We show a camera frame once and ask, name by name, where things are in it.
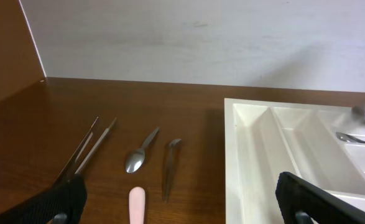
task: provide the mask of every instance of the white wall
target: white wall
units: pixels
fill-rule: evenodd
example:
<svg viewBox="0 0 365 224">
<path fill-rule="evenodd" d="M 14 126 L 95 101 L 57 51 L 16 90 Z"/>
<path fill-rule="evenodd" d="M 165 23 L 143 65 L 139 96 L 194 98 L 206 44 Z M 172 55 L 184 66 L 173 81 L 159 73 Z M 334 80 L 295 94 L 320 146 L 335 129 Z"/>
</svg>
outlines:
<svg viewBox="0 0 365 224">
<path fill-rule="evenodd" d="M 49 77 L 365 92 L 365 0 L 21 0 Z"/>
</svg>

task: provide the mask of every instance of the pink handle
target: pink handle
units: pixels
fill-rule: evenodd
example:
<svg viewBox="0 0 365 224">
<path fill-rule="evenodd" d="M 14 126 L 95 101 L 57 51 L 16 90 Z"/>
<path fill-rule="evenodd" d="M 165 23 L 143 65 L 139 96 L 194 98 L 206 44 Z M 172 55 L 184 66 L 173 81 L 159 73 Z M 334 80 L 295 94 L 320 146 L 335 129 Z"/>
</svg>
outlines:
<svg viewBox="0 0 365 224">
<path fill-rule="evenodd" d="M 144 224 L 145 217 L 145 190 L 134 187 L 129 196 L 130 224 Z"/>
</svg>

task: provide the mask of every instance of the brown cabinet side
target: brown cabinet side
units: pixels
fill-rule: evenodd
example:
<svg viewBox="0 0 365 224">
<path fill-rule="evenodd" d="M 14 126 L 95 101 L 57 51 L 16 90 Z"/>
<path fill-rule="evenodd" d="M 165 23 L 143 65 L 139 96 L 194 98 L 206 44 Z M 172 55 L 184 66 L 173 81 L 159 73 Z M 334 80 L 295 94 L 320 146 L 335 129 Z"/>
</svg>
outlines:
<svg viewBox="0 0 365 224">
<path fill-rule="evenodd" d="M 18 0 L 0 0 L 0 101 L 43 79 Z"/>
</svg>

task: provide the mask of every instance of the white cutlery tray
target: white cutlery tray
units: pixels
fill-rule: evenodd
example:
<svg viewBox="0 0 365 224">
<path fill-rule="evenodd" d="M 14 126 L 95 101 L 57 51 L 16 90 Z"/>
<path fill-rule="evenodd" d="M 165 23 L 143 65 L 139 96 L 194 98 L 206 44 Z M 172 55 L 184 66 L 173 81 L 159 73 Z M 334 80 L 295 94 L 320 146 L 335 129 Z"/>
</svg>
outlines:
<svg viewBox="0 0 365 224">
<path fill-rule="evenodd" d="M 365 211 L 365 144 L 336 131 L 365 139 L 350 108 L 225 99 L 227 223 L 283 223 L 285 171 Z"/>
</svg>

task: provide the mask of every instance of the brown wooden surface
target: brown wooden surface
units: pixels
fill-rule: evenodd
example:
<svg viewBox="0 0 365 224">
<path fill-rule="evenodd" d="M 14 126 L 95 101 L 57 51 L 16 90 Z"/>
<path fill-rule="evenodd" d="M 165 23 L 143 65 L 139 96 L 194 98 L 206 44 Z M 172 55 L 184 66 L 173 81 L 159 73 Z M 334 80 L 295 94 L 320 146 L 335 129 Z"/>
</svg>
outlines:
<svg viewBox="0 0 365 224">
<path fill-rule="evenodd" d="M 18 0 L 0 0 L 0 101 L 43 79 Z"/>
<path fill-rule="evenodd" d="M 353 106 L 365 93 L 49 78 L 0 103 L 0 213 L 51 185 L 96 116 L 95 140 L 117 116 L 86 170 L 81 223 L 128 223 L 135 186 L 146 190 L 146 223 L 224 223 L 224 98 Z M 157 126 L 146 163 L 127 174 L 128 152 Z M 175 138 L 183 144 L 166 204 L 162 162 Z"/>
</svg>

